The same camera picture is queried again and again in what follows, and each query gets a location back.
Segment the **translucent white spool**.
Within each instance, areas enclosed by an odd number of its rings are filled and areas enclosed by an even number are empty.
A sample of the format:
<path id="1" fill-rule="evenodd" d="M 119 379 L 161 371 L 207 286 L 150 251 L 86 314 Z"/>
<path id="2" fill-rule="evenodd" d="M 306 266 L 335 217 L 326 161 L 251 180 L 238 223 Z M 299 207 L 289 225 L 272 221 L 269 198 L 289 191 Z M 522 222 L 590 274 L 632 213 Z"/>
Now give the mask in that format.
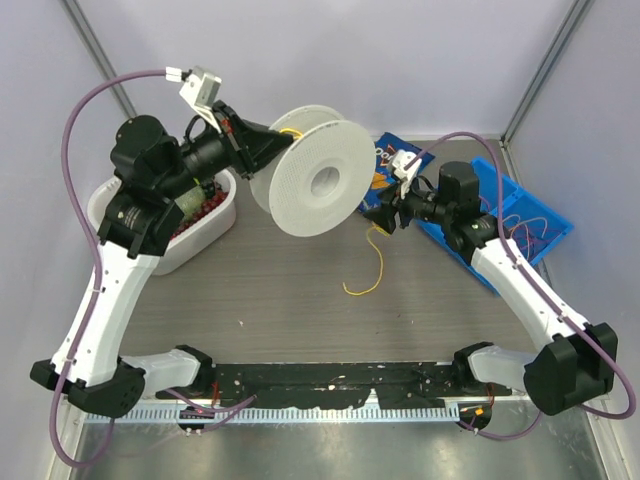
<path id="1" fill-rule="evenodd" d="M 256 203 L 295 237 L 318 236 L 344 222 L 374 177 L 376 151 L 368 130 L 322 105 L 294 109 L 271 129 L 301 136 L 249 181 Z"/>

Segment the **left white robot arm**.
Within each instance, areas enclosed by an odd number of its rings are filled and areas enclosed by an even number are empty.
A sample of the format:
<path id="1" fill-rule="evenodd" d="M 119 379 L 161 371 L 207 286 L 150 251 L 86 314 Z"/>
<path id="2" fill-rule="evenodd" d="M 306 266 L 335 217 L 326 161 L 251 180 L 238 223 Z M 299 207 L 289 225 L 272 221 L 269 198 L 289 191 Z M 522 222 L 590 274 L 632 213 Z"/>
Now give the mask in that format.
<path id="1" fill-rule="evenodd" d="M 201 114 L 204 130 L 179 142 L 161 122 L 140 115 L 123 123 L 110 153 L 120 181 L 98 231 L 97 255 L 82 300 L 84 312 L 71 339 L 55 356 L 36 362 L 30 377 L 80 410 L 125 416 L 148 395 L 179 388 L 205 397 L 213 385 L 210 356 L 179 345 L 146 357 L 119 354 L 124 332 L 145 283 L 166 253 L 183 219 L 199 203 L 179 198 L 227 168 L 250 178 L 294 142 L 292 135 L 240 118 L 222 101 Z"/>

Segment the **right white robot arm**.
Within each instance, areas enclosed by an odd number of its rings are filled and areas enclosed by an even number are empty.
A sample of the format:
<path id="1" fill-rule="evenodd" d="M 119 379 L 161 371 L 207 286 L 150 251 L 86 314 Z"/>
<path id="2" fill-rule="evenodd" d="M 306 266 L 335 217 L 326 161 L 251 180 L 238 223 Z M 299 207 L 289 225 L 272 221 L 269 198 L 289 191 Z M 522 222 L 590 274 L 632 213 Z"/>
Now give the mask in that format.
<path id="1" fill-rule="evenodd" d="M 387 233 L 414 219 L 440 226 L 449 248 L 496 289 L 536 348 L 527 354 L 484 342 L 457 352 L 458 365 L 451 371 L 455 389 L 472 395 L 486 383 L 499 384 L 527 394 L 546 415 L 609 393 L 615 332 L 605 323 L 590 324 L 541 280 L 498 218 L 483 211 L 473 167 L 444 164 L 433 191 L 420 189 L 417 162 L 409 156 L 388 169 L 394 180 L 379 192 L 380 204 L 367 210 L 366 218 Z"/>

